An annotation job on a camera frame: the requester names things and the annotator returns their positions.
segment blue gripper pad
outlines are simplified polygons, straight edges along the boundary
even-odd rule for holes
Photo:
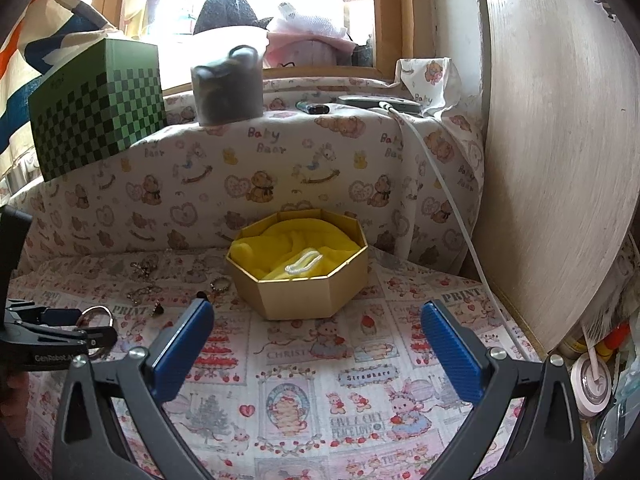
[[[146,380],[159,404],[174,400],[213,330],[213,307],[194,300],[175,326],[165,328],[149,347]]]
[[[460,326],[441,301],[426,303],[422,331],[460,399],[476,405],[490,375],[486,348],[468,328]]]

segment screw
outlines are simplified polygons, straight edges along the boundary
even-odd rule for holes
[[[549,362],[550,362],[553,366],[562,366],[562,365],[564,365],[564,359],[562,359],[562,356],[559,356],[558,354],[553,354],[553,355],[549,358]]]
[[[89,359],[86,358],[86,355],[77,355],[71,361],[71,365],[73,368],[82,368],[88,362]]]
[[[146,350],[142,346],[136,346],[129,350],[129,357],[132,359],[143,359],[146,357]]]
[[[506,350],[504,348],[498,348],[497,346],[494,346],[489,350],[489,355],[498,361],[502,361],[507,358]]]

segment green checkered box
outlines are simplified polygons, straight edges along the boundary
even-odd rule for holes
[[[158,48],[104,39],[29,97],[44,180],[126,150],[166,126]]]

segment wooden window frame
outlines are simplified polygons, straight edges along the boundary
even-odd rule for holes
[[[347,76],[392,80],[396,61],[414,55],[433,55],[430,0],[374,0],[374,67],[299,66],[265,68],[265,79]],[[93,6],[111,23],[123,27],[123,0],[93,0]],[[416,31],[418,23],[421,31]],[[164,95],[191,90],[191,83],[165,89]]]

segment octagonal box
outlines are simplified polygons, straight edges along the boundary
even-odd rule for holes
[[[292,280],[257,280],[230,257],[231,275],[240,297],[265,319],[331,317],[367,285],[367,241],[358,221],[324,209],[286,211],[267,216],[242,229],[238,238],[262,234],[277,222],[293,218],[325,220],[360,246],[360,250],[327,276]]]

